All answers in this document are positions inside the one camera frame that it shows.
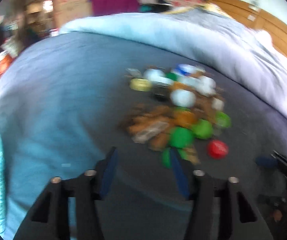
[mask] screw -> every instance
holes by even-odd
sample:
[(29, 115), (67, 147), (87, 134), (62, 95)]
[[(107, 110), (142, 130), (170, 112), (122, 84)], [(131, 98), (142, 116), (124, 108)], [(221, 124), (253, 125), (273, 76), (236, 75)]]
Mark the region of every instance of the screw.
[(96, 173), (97, 172), (95, 170), (87, 170), (85, 171), (85, 176), (94, 176)]
[(51, 183), (55, 183), (55, 184), (59, 183), (60, 181), (61, 181), (61, 178), (60, 178), (60, 177), (53, 177), (53, 178), (51, 179)]
[(236, 177), (229, 177), (228, 181), (229, 181), (230, 183), (238, 183), (238, 182), (239, 182), (239, 179), (236, 178)]
[(194, 170), (193, 175), (198, 176), (198, 177), (202, 177), (205, 175), (205, 172), (202, 170)]

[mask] red bottle cap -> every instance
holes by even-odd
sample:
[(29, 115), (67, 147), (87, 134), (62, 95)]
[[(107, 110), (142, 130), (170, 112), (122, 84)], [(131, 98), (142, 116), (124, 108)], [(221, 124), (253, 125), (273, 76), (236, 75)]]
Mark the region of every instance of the red bottle cap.
[(214, 159), (221, 159), (228, 154), (228, 146), (219, 140), (213, 140), (208, 144), (208, 154)]

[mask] bed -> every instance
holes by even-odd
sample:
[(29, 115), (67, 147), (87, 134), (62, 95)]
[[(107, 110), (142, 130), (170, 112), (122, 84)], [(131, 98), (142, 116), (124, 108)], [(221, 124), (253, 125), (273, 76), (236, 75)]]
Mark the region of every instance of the bed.
[[(207, 142), (195, 142), (200, 167), (217, 178), (240, 178), (253, 198), (283, 190), (268, 186), (253, 160), (273, 150), (287, 155), (287, 64), (243, 25), (216, 15), (201, 21), (200, 13), (208, 17), (196, 9), (175, 16), (79, 19), (14, 61), (0, 79), (7, 186), (4, 239), (13, 238), (51, 177), (78, 176), (111, 146), (119, 149), (117, 176), (107, 199), (97, 204), (105, 238), (183, 238), (191, 203), (179, 195), (160, 154), (134, 144), (117, 129), (135, 103), (156, 104), (148, 93), (129, 88), (126, 68), (203, 66), (223, 88), (225, 112), (233, 125), (222, 135), (230, 149), (225, 159), (212, 160), (205, 151)], [(279, 184), (281, 178), (271, 174), (269, 180)], [(73, 215), (70, 222), (75, 236)]]

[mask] pink object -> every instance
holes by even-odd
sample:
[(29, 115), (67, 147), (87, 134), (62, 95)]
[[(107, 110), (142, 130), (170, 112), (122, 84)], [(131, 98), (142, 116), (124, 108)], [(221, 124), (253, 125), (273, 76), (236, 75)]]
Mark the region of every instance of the pink object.
[(214, 159), (221, 159), (228, 154), (228, 146), (219, 140), (213, 140), (208, 144), (208, 154)]
[(91, 2), (93, 16), (139, 11), (137, 0), (91, 0)]

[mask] cardboard box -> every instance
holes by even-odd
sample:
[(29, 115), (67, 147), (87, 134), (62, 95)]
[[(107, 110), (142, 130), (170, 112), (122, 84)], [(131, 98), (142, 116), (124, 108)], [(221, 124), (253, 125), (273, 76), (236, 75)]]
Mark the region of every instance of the cardboard box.
[(54, 20), (57, 28), (74, 19), (92, 15), (89, 0), (53, 0)]

